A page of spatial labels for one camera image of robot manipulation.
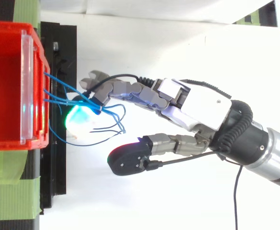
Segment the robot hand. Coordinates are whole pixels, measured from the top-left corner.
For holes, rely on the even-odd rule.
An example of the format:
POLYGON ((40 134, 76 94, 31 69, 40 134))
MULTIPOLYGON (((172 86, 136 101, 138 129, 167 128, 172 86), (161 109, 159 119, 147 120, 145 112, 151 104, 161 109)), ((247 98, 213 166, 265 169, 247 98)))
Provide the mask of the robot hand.
POLYGON ((138 78, 135 83, 93 71, 92 78, 80 81, 84 92, 72 100, 65 118, 66 129, 73 134, 93 131, 93 119, 108 110, 110 99, 133 103, 155 112, 159 117, 185 129, 187 135, 158 133, 143 136, 115 148, 108 156, 111 171, 118 176, 155 170, 164 165, 151 160, 167 152, 182 160, 202 155, 227 118, 231 97, 202 81, 138 78))

